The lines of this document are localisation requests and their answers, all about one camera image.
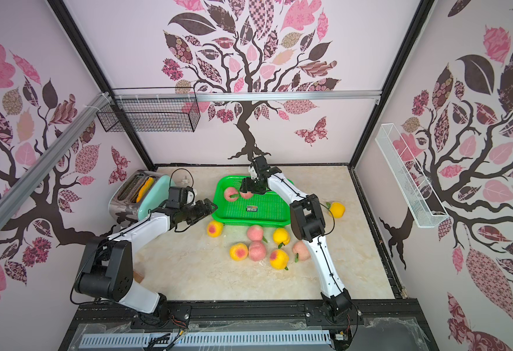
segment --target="wall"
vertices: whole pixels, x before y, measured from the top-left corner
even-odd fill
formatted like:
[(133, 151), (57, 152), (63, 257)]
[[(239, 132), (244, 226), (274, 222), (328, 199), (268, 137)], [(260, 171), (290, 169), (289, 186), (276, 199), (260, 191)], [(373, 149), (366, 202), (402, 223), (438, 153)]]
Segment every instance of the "wall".
[(381, 117), (399, 128), (404, 142), (394, 145), (408, 144), (450, 219), (413, 225), (373, 140), (358, 165), (441, 350), (513, 349), (512, 9), (513, 1), (439, 1)]
[[(0, 198), (98, 93), (47, 3), (0, 0)], [(141, 167), (92, 123), (0, 232), (0, 350), (59, 347), (81, 244), (110, 230), (106, 204)]]
[[(418, 0), (252, 3), (67, 2), (112, 87), (188, 87), (198, 81), (196, 90), (207, 93), (381, 89)], [(106, 28), (113, 34), (106, 35)], [(195, 133), (140, 137), (156, 163), (247, 164), (261, 154), (277, 163), (348, 162), (373, 104), (200, 103)], [(165, 148), (161, 138), (168, 141)]]

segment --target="metal bar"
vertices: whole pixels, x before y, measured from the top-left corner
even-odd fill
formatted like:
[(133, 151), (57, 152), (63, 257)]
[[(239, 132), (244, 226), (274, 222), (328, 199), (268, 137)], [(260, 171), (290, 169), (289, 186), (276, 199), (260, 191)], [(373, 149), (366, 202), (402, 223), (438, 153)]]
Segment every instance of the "metal bar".
[[(330, 90), (328, 92), (265, 92), (265, 93), (196, 93), (200, 101), (286, 101), (286, 100), (335, 100), (379, 99), (381, 90)], [(120, 99), (135, 99), (136, 95), (118, 95)], [(188, 94), (139, 94), (141, 99), (187, 98)]]
[(411, 50), (416, 43), (417, 38), (420, 36), (422, 32), (422, 28), (428, 16), (430, 14), (430, 10), (432, 9), (432, 5), (435, 0), (421, 0), (420, 4), (416, 8), (416, 13), (414, 14), (413, 20), (410, 23), (409, 29), (406, 32), (406, 36), (401, 43), (401, 47), (399, 48), (399, 52), (397, 53), (397, 57), (393, 61), (393, 65), (391, 66), (391, 70), (387, 75), (387, 79), (383, 84), (383, 93), (381, 94), (381, 98), (379, 99), (379, 103), (375, 105), (373, 108), (372, 114), (369, 116), (369, 120), (364, 128), (364, 132), (362, 133), (360, 140), (358, 141), (358, 145), (356, 146), (356, 150), (354, 150), (354, 154), (350, 160), (351, 167), (355, 167), (358, 164), (358, 160), (360, 159), (362, 152), (368, 144), (369, 138), (371, 137), (373, 130), (379, 120), (379, 116), (383, 112), (383, 108), (385, 107), (389, 96), (391, 95), (395, 83), (399, 79), (399, 75), (405, 63), (409, 57)]
[[(67, 10), (67, 6), (65, 6), (65, 4), (63, 3), (63, 0), (47, 0), (47, 2), (51, 10), (54, 12), (55, 16), (59, 20), (59, 23), (67, 33), (67, 36), (73, 43), (73, 46), (75, 46), (75, 49), (77, 50), (85, 66), (91, 73), (91, 76), (98, 85), (98, 88), (100, 88), (100, 90), (103, 92), (108, 92), (110, 97), (114, 99), (114, 91), (110, 87), (108, 80), (106, 79), (104, 73), (98, 65), (98, 62), (96, 62), (94, 55), (89, 49), (87, 42), (84, 40), (83, 35), (77, 28), (77, 24), (71, 17), (71, 14)], [(145, 167), (153, 171), (153, 161), (149, 157), (147, 149), (143, 145), (143, 142), (141, 141), (140, 137), (135, 132), (132, 124), (129, 122), (126, 114), (116, 104), (112, 104), (111, 106), (114, 112), (116, 113), (116, 116), (118, 117), (118, 120), (120, 121), (122, 127), (124, 128), (124, 131), (126, 131), (129, 140), (132, 142), (133, 146), (135, 147), (135, 150), (140, 155), (141, 160), (143, 160)]]
[[(106, 95), (98, 95), (89, 106), (100, 108), (106, 104)], [(10, 190), (0, 199), (0, 231), (14, 216), (14, 213), (36, 189), (38, 184), (51, 172), (57, 161), (67, 152), (84, 130), (96, 117), (97, 109), (85, 109), (73, 120), (54, 143), (44, 151), (38, 161), (26, 171)]]

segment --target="tree mural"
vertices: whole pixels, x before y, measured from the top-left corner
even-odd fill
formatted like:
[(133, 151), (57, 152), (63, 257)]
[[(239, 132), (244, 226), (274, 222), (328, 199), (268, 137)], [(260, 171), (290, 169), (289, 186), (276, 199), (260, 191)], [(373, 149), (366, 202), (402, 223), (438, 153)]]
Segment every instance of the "tree mural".
[[(14, 63), (24, 74), (22, 96), (26, 102), (23, 102), (19, 88), (8, 90), (2, 96), (2, 110), (5, 113), (0, 110), (0, 189), (4, 190), (0, 190), (0, 199), (18, 181), (23, 171), (32, 166), (37, 157), (62, 134), (57, 127), (71, 123), (77, 116), (74, 95), (70, 94), (68, 100), (59, 103), (56, 90), (48, 81), (43, 85), (39, 97), (35, 90), (36, 84), (41, 85), (38, 72), (28, 61), (12, 55)], [(16, 74), (16, 68), (8, 61), (5, 48), (0, 45), (0, 88), (14, 85), (10, 79)], [(71, 203), (80, 200), (72, 188), (90, 185), (95, 180), (86, 175), (98, 160), (99, 145), (90, 144), (94, 134), (93, 122), (31, 193), (32, 208), (23, 214), (15, 214), (2, 229), (15, 231), (13, 237), (0, 240), (0, 245), (5, 246), (0, 261), (4, 260), (7, 276), (26, 284), (27, 267), (46, 262), (54, 236), (59, 245), (85, 244), (94, 236), (90, 231), (66, 228), (60, 212), (72, 213)], [(25, 238), (30, 225), (39, 234), (33, 240)], [(21, 263), (14, 260), (19, 252), (22, 252)]]
[[(503, 28), (486, 28), (483, 43), (486, 56), (496, 63), (477, 54), (460, 57), (462, 79), (449, 65), (444, 68), (431, 99), (426, 90), (414, 97), (415, 116), (402, 124), (404, 132), (393, 145), (398, 152), (409, 146), (410, 153), (401, 158), (411, 176), (421, 184), (424, 171), (442, 200), (449, 219), (439, 225), (438, 237), (453, 234), (457, 273), (466, 266), (477, 288), (513, 319), (513, 278), (507, 278), (513, 277), (513, 231), (504, 235), (494, 227), (513, 225), (513, 37)], [(436, 208), (431, 189), (420, 190)], [(400, 228), (383, 222), (396, 238), (390, 240), (391, 251), (397, 244), (403, 263), (402, 240), (410, 234), (410, 219), (408, 210)], [(478, 247), (501, 255), (489, 257)]]
[[(162, 71), (178, 81), (177, 92), (190, 86), (189, 80), (182, 79), (185, 71), (196, 76), (194, 86), (199, 92), (332, 90), (339, 81), (322, 78), (302, 82), (302, 75), (324, 77), (337, 65), (336, 61), (320, 61), (330, 45), (330, 42), (321, 43), (328, 30), (324, 11), (315, 20), (315, 13), (321, 7), (320, 0), (313, 0), (310, 4), (307, 0), (275, 0), (276, 4), (272, 0), (228, 0), (227, 4), (225, 0), (203, 4), (200, 0), (175, 2), (187, 10), (204, 11), (205, 14), (185, 12), (170, 20), (170, 25), (180, 25), (190, 35), (181, 37), (164, 33), (170, 52), (180, 63), (168, 58)], [(287, 12), (282, 26), (273, 29), (274, 16), (278, 16), (284, 7)], [(285, 28), (298, 32), (288, 32), (280, 40), (279, 34)], [(203, 36), (215, 32), (221, 37), (202, 44)], [(298, 115), (317, 107), (309, 100), (200, 102), (198, 105), (201, 112), (207, 110), (210, 120), (216, 116), (223, 123), (237, 119), (236, 126), (245, 138), (245, 145), (229, 159), (246, 155), (249, 161), (255, 156), (270, 154), (257, 146), (247, 123), (251, 116), (258, 120), (277, 115), (289, 120), (290, 114)], [(327, 136), (325, 125), (325, 118), (322, 118), (313, 130), (302, 129), (295, 133), (312, 144), (317, 138)]]

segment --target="butterfly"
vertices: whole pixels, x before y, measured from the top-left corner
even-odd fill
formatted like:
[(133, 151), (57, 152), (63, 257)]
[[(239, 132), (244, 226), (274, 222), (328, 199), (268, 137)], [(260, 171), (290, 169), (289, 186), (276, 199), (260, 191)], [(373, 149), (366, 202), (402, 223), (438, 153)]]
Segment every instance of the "butterfly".
[(300, 137), (304, 137), (305, 142), (309, 143), (309, 144), (311, 144), (311, 146), (313, 146), (313, 143), (317, 141), (317, 139), (316, 139), (317, 137), (319, 139), (323, 139), (324, 137), (327, 137), (327, 130), (325, 129), (326, 125), (327, 125), (327, 116), (324, 116), (317, 122), (317, 124), (315, 124), (315, 128), (313, 130), (307, 130), (307, 129), (295, 130), (295, 134), (299, 135)]
[(113, 184), (118, 180), (124, 181), (128, 176), (124, 168), (128, 167), (128, 163), (130, 163), (130, 161), (128, 161), (124, 156), (120, 156), (119, 151), (114, 147), (112, 147), (112, 158), (116, 164), (116, 169), (112, 171), (112, 174), (110, 174), (108, 184)]

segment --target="pink peach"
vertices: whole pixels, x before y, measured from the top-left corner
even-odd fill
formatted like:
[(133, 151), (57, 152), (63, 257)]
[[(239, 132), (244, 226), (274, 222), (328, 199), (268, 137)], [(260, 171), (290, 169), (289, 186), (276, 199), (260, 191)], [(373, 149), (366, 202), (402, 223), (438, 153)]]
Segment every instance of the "pink peach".
[(225, 191), (223, 192), (223, 197), (225, 198), (225, 200), (227, 200), (229, 202), (235, 202), (235, 201), (237, 201), (237, 199), (239, 199), (239, 192), (237, 191), (237, 189), (230, 186), (227, 189), (225, 189)]
[(252, 242), (248, 246), (248, 257), (258, 262), (266, 257), (266, 246), (262, 242)]
[(247, 230), (247, 238), (252, 240), (253, 242), (260, 242), (264, 237), (264, 229), (258, 224), (255, 224), (248, 228)]

